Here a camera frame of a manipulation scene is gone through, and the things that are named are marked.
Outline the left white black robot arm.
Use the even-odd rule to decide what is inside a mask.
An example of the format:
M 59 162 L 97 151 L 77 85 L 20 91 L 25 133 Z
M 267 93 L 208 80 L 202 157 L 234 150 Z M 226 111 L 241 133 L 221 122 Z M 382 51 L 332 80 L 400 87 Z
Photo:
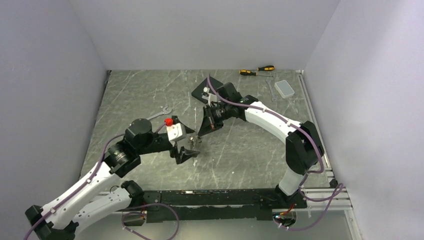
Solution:
M 123 209 L 137 210 L 145 203 L 145 193 L 133 180 L 124 181 L 107 196 L 93 200 L 104 188 L 123 178 L 141 164 L 141 156 L 168 151 L 181 164 L 199 152 L 178 147 L 178 142 L 194 133 L 176 115 L 164 120 L 153 130 L 149 119 L 134 120 L 124 133 L 112 137 L 115 144 L 104 145 L 94 167 L 77 183 L 43 206 L 32 205 L 25 211 L 31 227 L 28 239 L 35 233 L 40 240 L 73 240 L 77 234 L 107 215 Z

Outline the large metal keyring with keys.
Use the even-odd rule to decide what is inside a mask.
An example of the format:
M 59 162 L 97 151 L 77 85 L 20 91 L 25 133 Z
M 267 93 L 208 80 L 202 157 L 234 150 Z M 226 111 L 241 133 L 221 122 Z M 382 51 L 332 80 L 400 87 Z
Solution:
M 195 148 L 197 145 L 201 144 L 202 141 L 202 138 L 198 135 L 190 135 L 188 137 L 188 144 L 192 148 Z

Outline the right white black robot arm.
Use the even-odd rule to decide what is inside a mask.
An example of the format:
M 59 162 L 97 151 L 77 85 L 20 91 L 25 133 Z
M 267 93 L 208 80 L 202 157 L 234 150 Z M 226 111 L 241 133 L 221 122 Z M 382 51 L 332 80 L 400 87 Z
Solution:
M 238 118 L 257 125 L 271 133 L 285 144 L 285 161 L 288 166 L 275 194 L 276 203 L 287 208 L 295 201 L 295 193 L 305 182 L 311 167 L 320 165 L 323 172 L 324 148 L 317 128 L 311 121 L 299 122 L 289 119 L 266 107 L 252 95 L 242 96 L 231 83 L 205 79 L 192 97 L 204 103 L 203 118 L 198 136 L 204 136 L 221 129 L 224 121 Z

